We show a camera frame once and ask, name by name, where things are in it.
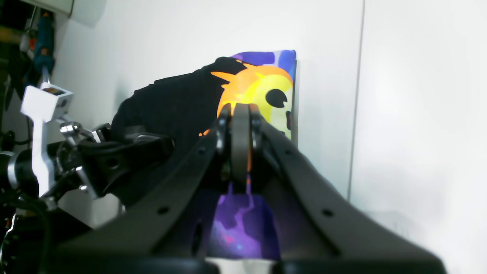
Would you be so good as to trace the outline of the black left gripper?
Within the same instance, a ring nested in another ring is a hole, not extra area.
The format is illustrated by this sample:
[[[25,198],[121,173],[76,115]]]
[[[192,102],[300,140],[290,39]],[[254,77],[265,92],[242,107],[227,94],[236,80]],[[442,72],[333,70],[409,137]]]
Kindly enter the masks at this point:
[[[122,180],[165,162],[175,148],[166,135],[141,132],[127,142],[67,141],[47,145],[53,180],[38,182],[32,167],[32,149],[1,152],[1,203],[29,210],[53,211],[66,193],[82,191],[92,200],[101,198]]]

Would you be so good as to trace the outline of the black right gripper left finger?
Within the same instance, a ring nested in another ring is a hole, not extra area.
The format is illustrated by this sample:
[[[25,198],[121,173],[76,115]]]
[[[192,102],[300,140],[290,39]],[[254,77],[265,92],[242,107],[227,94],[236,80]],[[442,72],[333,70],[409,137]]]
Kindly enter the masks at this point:
[[[222,193],[247,194],[250,106],[227,104],[209,134],[151,193],[109,224],[60,245],[51,267],[210,267],[200,255]]]

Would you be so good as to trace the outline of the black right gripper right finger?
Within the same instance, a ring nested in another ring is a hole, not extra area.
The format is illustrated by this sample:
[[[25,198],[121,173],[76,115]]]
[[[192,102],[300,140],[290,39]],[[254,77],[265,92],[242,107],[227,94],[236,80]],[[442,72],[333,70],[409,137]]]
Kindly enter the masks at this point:
[[[252,190],[270,207],[278,267],[442,267],[433,253],[357,210],[283,133],[249,106]]]

